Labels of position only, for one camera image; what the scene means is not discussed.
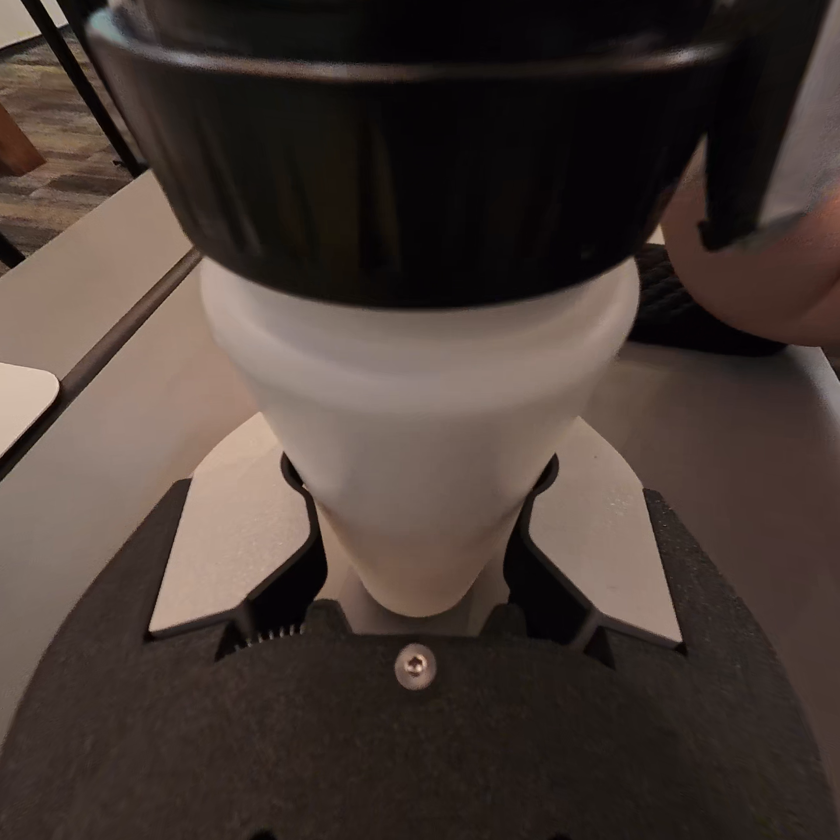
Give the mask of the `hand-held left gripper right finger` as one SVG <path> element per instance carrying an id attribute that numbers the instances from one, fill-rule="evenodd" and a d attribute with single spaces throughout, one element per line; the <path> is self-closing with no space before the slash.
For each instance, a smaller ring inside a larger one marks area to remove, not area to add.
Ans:
<path id="1" fill-rule="evenodd" d="M 504 580 L 532 638 L 582 650 L 604 629 L 683 642 L 643 485 L 581 418 L 522 505 Z"/>

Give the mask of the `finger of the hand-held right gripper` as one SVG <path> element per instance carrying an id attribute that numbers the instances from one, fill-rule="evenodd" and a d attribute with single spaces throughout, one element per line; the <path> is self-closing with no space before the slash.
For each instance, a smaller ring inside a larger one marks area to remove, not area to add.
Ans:
<path id="1" fill-rule="evenodd" d="M 839 2 L 716 2 L 732 44 L 705 149 L 705 249 L 759 249 L 838 183 Z"/>

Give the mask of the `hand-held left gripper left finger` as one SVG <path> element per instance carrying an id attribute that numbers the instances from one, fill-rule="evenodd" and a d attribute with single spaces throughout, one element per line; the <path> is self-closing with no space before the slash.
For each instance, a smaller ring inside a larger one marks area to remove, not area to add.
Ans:
<path id="1" fill-rule="evenodd" d="M 314 499 L 258 413 L 192 474 L 148 632 L 278 635 L 304 623 L 327 572 Z"/>

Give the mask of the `white plastic bottle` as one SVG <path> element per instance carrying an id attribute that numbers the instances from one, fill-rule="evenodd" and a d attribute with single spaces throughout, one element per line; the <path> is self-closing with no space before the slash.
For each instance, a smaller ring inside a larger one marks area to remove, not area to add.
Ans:
<path id="1" fill-rule="evenodd" d="M 360 577 L 387 610 L 455 606 L 628 335 L 632 259 L 499 306 L 374 310 L 200 269 L 244 376 Z"/>

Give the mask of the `black bottle lid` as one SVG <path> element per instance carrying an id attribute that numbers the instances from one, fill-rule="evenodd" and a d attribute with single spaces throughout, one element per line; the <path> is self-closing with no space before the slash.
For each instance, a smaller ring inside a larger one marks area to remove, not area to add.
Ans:
<path id="1" fill-rule="evenodd" d="M 363 308 L 635 256 L 739 36 L 725 2 L 112 2 L 86 29 L 193 245 Z"/>

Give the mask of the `person's right forearm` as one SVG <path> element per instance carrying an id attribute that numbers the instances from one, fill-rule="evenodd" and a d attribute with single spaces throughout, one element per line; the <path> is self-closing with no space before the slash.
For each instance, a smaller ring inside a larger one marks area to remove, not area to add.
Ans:
<path id="1" fill-rule="evenodd" d="M 699 147 L 660 224 L 677 277 L 704 309 L 735 329 L 838 355 L 838 185 L 765 248 L 712 253 L 698 228 L 706 209 L 704 156 Z"/>

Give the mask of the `black textured mat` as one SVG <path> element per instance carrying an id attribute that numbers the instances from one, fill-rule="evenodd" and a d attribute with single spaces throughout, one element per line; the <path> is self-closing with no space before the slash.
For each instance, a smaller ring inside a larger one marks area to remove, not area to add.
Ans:
<path id="1" fill-rule="evenodd" d="M 640 292 L 628 342 L 748 359 L 792 346 L 735 329 L 710 314 L 681 283 L 664 245 L 646 243 L 634 258 Z"/>

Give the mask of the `white board stand base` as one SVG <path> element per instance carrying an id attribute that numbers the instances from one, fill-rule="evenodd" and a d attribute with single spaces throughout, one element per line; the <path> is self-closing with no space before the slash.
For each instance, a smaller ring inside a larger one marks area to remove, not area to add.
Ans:
<path id="1" fill-rule="evenodd" d="M 49 371 L 1 363 L 1 456 L 52 407 L 60 381 Z"/>

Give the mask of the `brown wooden leg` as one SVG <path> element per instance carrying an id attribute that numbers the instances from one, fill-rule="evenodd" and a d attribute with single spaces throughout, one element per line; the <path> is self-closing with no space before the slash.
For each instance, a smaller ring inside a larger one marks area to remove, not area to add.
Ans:
<path id="1" fill-rule="evenodd" d="M 44 165 L 46 159 L 19 128 L 3 105 L 1 112 L 1 176 L 22 176 Z"/>

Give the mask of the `black metal frame legs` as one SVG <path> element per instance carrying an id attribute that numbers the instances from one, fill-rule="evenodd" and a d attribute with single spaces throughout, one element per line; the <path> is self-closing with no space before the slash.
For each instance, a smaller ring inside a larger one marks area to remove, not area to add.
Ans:
<path id="1" fill-rule="evenodd" d="M 147 170 L 147 165 L 139 161 L 134 155 L 46 7 L 40 1 L 22 1 L 21 4 L 32 18 L 54 56 L 58 59 L 60 66 L 84 101 L 99 129 L 108 139 L 118 156 L 119 163 L 131 174 L 132 178 L 142 175 Z"/>

